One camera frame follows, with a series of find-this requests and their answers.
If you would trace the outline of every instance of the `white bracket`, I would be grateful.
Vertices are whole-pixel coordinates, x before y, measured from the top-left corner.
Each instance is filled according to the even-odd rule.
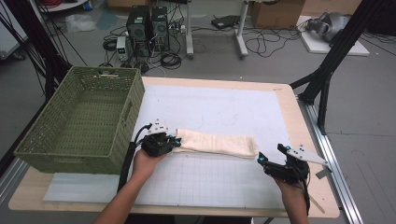
[[[168,128],[160,122],[159,119],[156,119],[155,122],[151,125],[151,128],[148,129],[148,135],[155,133],[167,133]]]
[[[315,152],[304,147],[291,148],[287,151],[287,153],[290,156],[299,159],[300,161],[312,161],[314,163],[322,164],[325,166],[329,165],[327,161],[323,160]]]

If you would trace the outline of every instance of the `white mat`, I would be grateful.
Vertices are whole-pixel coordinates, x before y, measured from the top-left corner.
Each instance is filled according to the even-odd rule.
[[[307,21],[311,17],[301,16],[297,21],[297,24]],[[317,35],[315,31],[303,32],[302,33],[303,42],[310,53],[328,53],[330,51],[329,43],[324,41],[323,37]],[[355,46],[349,51],[347,55],[353,56],[368,56],[370,52],[361,44],[361,42],[356,41]]]
[[[146,86],[134,133],[155,119],[170,130],[251,135],[271,161],[286,159],[276,149],[289,138],[273,92]],[[55,174],[44,200],[108,203],[117,185],[117,175]],[[278,187],[256,160],[205,153],[168,155],[136,203],[283,208]]]

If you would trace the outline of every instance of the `person's left hand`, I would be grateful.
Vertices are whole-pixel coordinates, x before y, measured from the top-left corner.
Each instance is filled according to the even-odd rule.
[[[146,182],[154,173],[155,166],[159,161],[165,158],[166,155],[160,157],[150,157],[144,150],[140,149],[134,155],[134,168],[132,170],[132,178],[137,178]]]

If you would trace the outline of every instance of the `beige cloth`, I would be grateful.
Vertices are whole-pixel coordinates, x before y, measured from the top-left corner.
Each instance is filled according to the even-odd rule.
[[[177,129],[177,138],[181,138],[181,147],[175,147],[174,152],[209,152],[246,159],[255,159],[259,153],[254,138],[250,136],[208,134]]]

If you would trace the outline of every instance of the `human arm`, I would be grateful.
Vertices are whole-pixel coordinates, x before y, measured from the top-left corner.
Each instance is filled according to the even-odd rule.
[[[113,198],[113,200],[111,200],[93,223],[123,224],[134,205],[134,201],[136,200],[139,191],[154,173],[157,163],[164,157],[165,155],[157,158],[151,158],[144,150],[137,151],[134,155],[134,169],[130,180]]]
[[[306,203],[303,191],[297,186],[290,185],[282,180],[275,179],[282,193],[282,202],[285,205],[291,224],[309,223],[306,215]]]

